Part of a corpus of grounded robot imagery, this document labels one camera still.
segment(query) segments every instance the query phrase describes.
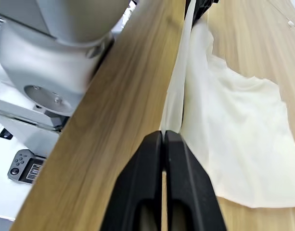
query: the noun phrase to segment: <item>wood grain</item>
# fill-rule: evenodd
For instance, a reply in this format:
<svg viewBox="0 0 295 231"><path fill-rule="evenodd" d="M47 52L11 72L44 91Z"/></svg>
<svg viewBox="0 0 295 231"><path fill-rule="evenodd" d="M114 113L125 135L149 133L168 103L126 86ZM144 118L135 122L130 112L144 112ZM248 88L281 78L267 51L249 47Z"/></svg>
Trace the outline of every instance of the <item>wood grain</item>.
<svg viewBox="0 0 295 231"><path fill-rule="evenodd" d="M159 129L184 0L141 0L18 214L12 231L98 230L115 180Z"/></svg>
<svg viewBox="0 0 295 231"><path fill-rule="evenodd" d="M279 84L295 138L295 10L289 0L222 0L208 12L214 54ZM95 76L12 231L98 230L115 179L159 128L185 1L141 0ZM295 231L295 208L250 209L219 198L230 231Z"/></svg>
<svg viewBox="0 0 295 231"><path fill-rule="evenodd" d="M214 54L244 76L279 84L295 138L295 28L289 20L295 24L290 0L222 0L208 12ZM295 231L295 208L250 209L223 198L219 203L230 231Z"/></svg>

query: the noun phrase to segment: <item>white table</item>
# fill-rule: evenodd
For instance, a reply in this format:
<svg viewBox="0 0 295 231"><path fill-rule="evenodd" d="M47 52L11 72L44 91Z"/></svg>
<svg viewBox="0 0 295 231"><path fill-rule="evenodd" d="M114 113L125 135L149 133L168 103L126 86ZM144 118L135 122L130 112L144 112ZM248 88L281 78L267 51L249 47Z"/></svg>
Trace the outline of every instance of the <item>white table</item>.
<svg viewBox="0 0 295 231"><path fill-rule="evenodd" d="M7 172L17 151L26 147L13 137L10 141L0 138L0 218L15 220L31 185L16 183Z"/></svg>

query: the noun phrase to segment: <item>gray metal part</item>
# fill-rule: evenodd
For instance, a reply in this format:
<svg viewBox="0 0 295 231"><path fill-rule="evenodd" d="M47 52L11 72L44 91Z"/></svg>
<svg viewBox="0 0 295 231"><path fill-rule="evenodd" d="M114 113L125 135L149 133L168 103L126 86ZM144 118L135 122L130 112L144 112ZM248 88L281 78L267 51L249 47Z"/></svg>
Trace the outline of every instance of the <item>gray metal part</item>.
<svg viewBox="0 0 295 231"><path fill-rule="evenodd" d="M50 34L36 0L0 0L0 15Z"/></svg>
<svg viewBox="0 0 295 231"><path fill-rule="evenodd" d="M32 110L18 106L6 101L9 97L6 95L8 86L0 84L0 111L5 112L9 115L14 115L17 117L25 118L29 121L34 121L35 123L40 123L48 127L58 127L62 126L66 117L61 115L47 114L46 110L34 108Z"/></svg>
<svg viewBox="0 0 295 231"><path fill-rule="evenodd" d="M47 158L59 139L59 133L0 116L0 123L32 153Z"/></svg>
<svg viewBox="0 0 295 231"><path fill-rule="evenodd" d="M6 23L0 39L0 64L27 98L49 111L71 116L102 55L89 59L86 57L89 50L67 47L16 23ZM55 105L52 95L26 90L26 86L33 85L58 94L64 104Z"/></svg>
<svg viewBox="0 0 295 231"><path fill-rule="evenodd" d="M118 22L129 0L37 0L50 34L61 43L95 43Z"/></svg>

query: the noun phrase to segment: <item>table surface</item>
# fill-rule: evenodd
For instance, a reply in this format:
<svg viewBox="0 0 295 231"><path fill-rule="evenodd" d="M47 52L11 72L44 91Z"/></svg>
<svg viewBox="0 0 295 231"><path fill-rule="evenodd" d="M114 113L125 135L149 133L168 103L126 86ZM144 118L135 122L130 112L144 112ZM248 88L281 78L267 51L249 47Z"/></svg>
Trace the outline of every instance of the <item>table surface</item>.
<svg viewBox="0 0 295 231"><path fill-rule="evenodd" d="M0 124L0 133L4 127ZM0 218L15 220L31 185L8 179L7 173L17 151L26 149L15 137L0 138Z"/></svg>
<svg viewBox="0 0 295 231"><path fill-rule="evenodd" d="M184 17L182 0L142 0L94 77L12 231L98 230L114 182L159 128ZM289 0L223 0L208 12L214 53L280 86L295 137L295 10ZM219 203L232 231L295 231L295 208Z"/></svg>

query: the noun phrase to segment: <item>crumpled cloth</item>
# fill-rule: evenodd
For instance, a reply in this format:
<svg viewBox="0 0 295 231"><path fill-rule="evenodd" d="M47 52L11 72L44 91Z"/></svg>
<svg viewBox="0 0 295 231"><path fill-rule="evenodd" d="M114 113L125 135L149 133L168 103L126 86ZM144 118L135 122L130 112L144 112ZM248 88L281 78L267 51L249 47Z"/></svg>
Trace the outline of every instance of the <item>crumpled cloth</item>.
<svg viewBox="0 0 295 231"><path fill-rule="evenodd" d="M295 141L278 86L212 55L203 21L185 19L160 129L180 133L217 196L247 207L295 207Z"/></svg>

